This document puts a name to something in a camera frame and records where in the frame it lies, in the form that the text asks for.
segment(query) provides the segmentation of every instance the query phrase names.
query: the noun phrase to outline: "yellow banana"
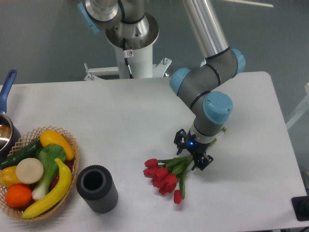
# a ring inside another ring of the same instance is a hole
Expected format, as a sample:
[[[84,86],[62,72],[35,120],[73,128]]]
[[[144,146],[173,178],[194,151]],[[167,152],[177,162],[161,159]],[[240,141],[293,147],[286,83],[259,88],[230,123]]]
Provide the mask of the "yellow banana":
[[[22,218],[34,218],[44,213],[46,210],[57,204],[68,192],[72,182],[71,170],[61,161],[61,159],[56,158],[55,162],[59,166],[58,183],[45,197],[29,206],[22,214]]]

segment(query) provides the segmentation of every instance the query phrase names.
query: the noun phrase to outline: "ribbed black container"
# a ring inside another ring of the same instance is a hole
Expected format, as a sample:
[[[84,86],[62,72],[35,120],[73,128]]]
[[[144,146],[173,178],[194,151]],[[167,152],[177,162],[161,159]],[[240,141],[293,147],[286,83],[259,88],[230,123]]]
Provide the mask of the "ribbed black container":
[[[76,188],[79,195],[97,213],[105,214],[117,204],[118,192],[112,175],[100,165],[84,168],[77,177]]]

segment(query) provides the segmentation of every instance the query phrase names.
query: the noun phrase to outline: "white table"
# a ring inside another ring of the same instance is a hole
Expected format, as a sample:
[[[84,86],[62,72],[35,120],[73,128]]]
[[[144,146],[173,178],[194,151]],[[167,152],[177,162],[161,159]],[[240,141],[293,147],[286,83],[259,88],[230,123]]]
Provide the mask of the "white table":
[[[214,162],[188,173],[186,198],[175,205],[143,176],[150,158],[176,155],[175,133],[195,116],[168,79],[14,85],[8,116],[21,134],[37,127],[70,131],[81,169],[111,172],[119,193],[109,213],[94,213],[74,190],[48,221],[22,223],[0,213],[1,231],[234,232],[308,226],[291,198],[306,195],[270,76],[241,73],[220,86],[233,100],[227,134],[209,150]]]

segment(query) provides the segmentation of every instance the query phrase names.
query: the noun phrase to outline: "yellow bell pepper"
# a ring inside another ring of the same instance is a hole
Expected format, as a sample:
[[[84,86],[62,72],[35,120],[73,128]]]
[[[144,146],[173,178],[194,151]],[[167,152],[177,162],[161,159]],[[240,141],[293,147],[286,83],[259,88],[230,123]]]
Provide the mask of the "yellow bell pepper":
[[[46,130],[40,135],[40,142],[42,146],[47,146],[49,144],[57,144],[63,147],[66,151],[67,160],[72,160],[75,157],[72,146],[69,142],[57,131]]]
[[[44,213],[57,204],[69,191],[72,182],[71,170],[61,159],[56,158],[55,162],[59,166],[58,183],[45,197],[29,206],[22,214],[22,218],[34,218]]]
[[[0,172],[0,185],[11,187],[13,185],[21,184],[16,176],[17,166],[8,167]]]

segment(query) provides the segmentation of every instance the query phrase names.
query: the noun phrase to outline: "bok choy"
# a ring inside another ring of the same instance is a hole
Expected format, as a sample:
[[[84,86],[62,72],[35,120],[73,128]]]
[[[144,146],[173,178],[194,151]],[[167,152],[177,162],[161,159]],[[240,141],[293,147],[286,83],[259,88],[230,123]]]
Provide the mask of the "bok choy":
[[[55,159],[59,158],[65,163],[67,158],[64,148],[57,144],[47,145],[35,158],[41,161],[44,167],[44,174],[32,191],[32,198],[37,201],[49,192],[50,184],[59,173],[59,168]]]

